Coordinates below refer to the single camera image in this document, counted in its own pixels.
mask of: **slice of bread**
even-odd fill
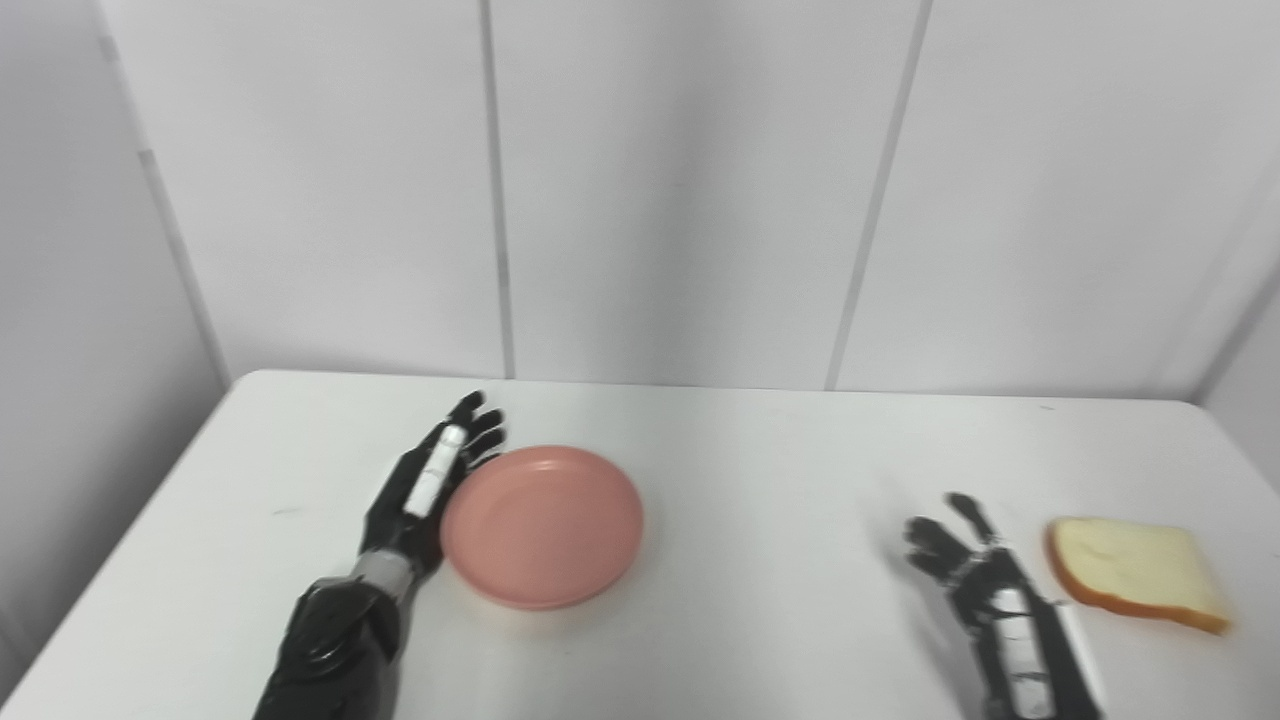
[[[1085,605],[1215,634],[1231,625],[1196,538],[1181,528],[1060,518],[1046,539],[1059,582]]]

